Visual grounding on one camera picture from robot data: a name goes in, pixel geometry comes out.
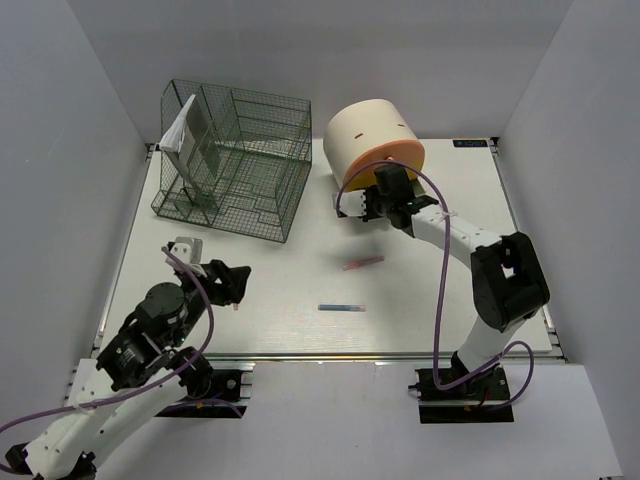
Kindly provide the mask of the pink purple highlighter pen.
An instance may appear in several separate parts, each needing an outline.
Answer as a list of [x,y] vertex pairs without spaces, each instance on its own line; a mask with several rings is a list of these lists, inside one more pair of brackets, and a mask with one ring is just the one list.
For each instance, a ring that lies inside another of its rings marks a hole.
[[383,262],[384,260],[385,260],[384,256],[374,256],[374,257],[354,260],[354,261],[350,261],[350,262],[346,263],[342,267],[342,270],[343,271],[354,270],[354,269],[358,269],[358,268],[361,268],[361,267],[364,267],[364,266],[377,264],[377,263]]

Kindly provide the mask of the round drawer organizer box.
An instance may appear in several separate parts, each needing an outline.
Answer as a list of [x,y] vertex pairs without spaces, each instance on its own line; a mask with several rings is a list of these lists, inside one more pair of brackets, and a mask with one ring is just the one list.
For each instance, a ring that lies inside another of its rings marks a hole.
[[323,151],[336,182],[346,192],[375,183],[375,161],[392,158],[418,170],[425,149],[395,105],[369,99],[343,108],[329,121]]

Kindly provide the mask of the Canon manual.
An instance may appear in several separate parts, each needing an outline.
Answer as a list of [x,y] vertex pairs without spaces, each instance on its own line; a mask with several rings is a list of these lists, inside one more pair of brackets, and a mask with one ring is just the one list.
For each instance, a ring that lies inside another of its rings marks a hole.
[[188,98],[164,133],[160,149],[182,178],[191,202],[216,212],[214,189],[221,158],[214,125],[203,113],[195,94]]

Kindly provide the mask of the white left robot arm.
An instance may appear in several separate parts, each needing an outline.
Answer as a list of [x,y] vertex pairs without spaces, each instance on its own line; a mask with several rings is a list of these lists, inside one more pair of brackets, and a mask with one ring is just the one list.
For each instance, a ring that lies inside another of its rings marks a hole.
[[220,260],[168,259],[176,282],[149,288],[102,349],[74,402],[49,411],[34,440],[12,446],[3,472],[33,479],[93,479],[111,453],[165,410],[240,400],[239,376],[204,357],[213,309],[239,304],[252,270]]

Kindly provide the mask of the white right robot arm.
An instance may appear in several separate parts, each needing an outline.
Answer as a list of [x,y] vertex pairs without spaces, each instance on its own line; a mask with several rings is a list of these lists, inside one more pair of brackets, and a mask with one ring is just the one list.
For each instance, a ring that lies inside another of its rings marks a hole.
[[455,258],[471,274],[477,318],[465,342],[454,353],[453,390],[472,399],[488,385],[485,370],[497,363],[522,324],[550,300],[550,291],[534,245],[516,231],[500,235],[461,219],[444,197],[418,196],[403,166],[387,163],[374,171],[375,184],[366,189],[365,211],[388,219],[393,228],[443,251],[436,304],[434,353],[444,307],[448,264]]

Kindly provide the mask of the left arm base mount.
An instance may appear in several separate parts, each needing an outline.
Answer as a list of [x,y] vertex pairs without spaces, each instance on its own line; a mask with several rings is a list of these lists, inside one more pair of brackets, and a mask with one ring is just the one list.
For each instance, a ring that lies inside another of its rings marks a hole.
[[157,414],[159,418],[241,419],[252,396],[254,363],[212,362],[213,373],[193,394]]

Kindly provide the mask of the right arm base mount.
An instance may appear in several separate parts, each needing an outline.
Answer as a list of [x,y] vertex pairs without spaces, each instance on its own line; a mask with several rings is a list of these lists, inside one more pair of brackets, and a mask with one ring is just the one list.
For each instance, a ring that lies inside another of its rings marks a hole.
[[513,423],[511,398],[504,369],[488,373],[450,390],[436,388],[431,368],[415,370],[416,380],[408,391],[418,401],[419,420],[426,425]]

